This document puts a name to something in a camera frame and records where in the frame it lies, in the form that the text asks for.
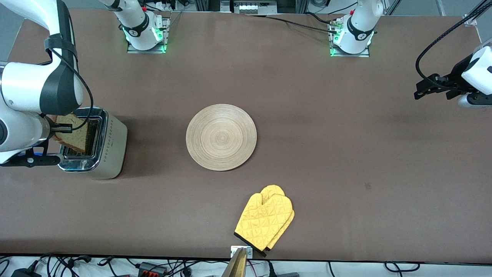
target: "beige circular mat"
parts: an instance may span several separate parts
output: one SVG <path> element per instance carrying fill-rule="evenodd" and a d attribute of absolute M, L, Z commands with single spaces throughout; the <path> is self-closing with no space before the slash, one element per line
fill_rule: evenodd
<path fill-rule="evenodd" d="M 243 164 L 256 146 L 256 127 L 242 109 L 216 104 L 197 113 L 186 131 L 188 152 L 199 165 L 226 171 Z"/>

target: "red wire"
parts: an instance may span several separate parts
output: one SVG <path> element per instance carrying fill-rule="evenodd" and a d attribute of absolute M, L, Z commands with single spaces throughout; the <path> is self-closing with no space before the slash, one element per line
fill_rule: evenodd
<path fill-rule="evenodd" d="M 256 275 L 256 271 L 254 270 L 254 266 L 253 266 L 253 264 L 252 264 L 252 263 L 251 263 L 251 261 L 249 261 L 249 260 L 248 260 L 248 262 L 249 262 L 249 265 L 251 266 L 251 269 L 253 270 L 254 277 L 258 277 L 258 275 Z"/>

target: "gray floor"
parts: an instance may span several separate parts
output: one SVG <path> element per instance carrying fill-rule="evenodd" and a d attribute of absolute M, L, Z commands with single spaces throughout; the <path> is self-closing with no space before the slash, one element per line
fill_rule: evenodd
<path fill-rule="evenodd" d="M 98 0 L 64 0 L 69 8 L 104 8 Z M 344 0 L 347 5 L 354 0 Z M 441 0 L 446 15 L 463 15 L 469 12 L 480 0 Z M 424 15 L 438 16 L 436 0 L 402 0 L 395 10 L 395 15 Z M 22 18 L 0 5 L 0 61 L 8 58 L 10 49 L 19 31 Z M 478 19 L 479 34 L 482 40 L 492 37 L 492 8 Z"/>

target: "table surface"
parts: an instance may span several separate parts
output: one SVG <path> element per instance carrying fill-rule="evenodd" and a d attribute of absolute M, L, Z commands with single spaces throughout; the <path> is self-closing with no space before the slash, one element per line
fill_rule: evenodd
<path fill-rule="evenodd" d="M 370 58 L 336 58 L 323 33 L 228 13 L 183 13 L 166 54 L 126 54 L 112 13 L 71 15 L 95 104 L 128 126 L 123 171 L 0 168 L 0 252 L 225 258 L 250 195 L 278 184 L 296 217 L 267 258 L 491 261 L 491 111 L 413 99 L 415 59 L 458 18 L 382 17 Z M 10 60 L 45 61 L 46 36 L 25 21 Z M 422 69 L 447 74 L 478 44 L 460 27 Z M 196 164 L 185 143 L 218 103 L 258 130 L 228 172 Z"/>

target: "yellow oven mitt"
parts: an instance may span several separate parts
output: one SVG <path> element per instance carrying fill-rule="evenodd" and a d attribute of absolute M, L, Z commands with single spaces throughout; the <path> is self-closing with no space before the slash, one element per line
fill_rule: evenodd
<path fill-rule="evenodd" d="M 263 251 L 291 214 L 292 203 L 287 197 L 272 195 L 268 200 L 263 201 L 263 196 L 255 193 L 246 204 L 234 235 L 265 257 Z"/>
<path fill-rule="evenodd" d="M 260 192 L 260 194 L 262 195 L 263 203 L 265 203 L 273 195 L 283 195 L 283 196 L 285 196 L 285 193 L 282 190 L 282 188 L 280 188 L 277 185 L 269 185 L 269 186 L 266 186 Z M 292 210 L 292 213 L 290 214 L 289 219 L 287 219 L 286 223 L 282 226 L 282 228 L 278 231 L 278 233 L 273 237 L 273 239 L 268 243 L 268 245 L 267 245 L 267 247 L 265 249 L 267 249 L 268 251 L 270 251 L 270 250 L 272 250 L 274 248 L 275 243 L 277 243 L 278 239 L 280 239 L 280 237 L 283 235 L 283 233 L 285 232 L 285 230 L 287 229 L 287 227 L 289 227 L 290 223 L 294 219 L 294 215 L 295 215 L 294 210 Z"/>

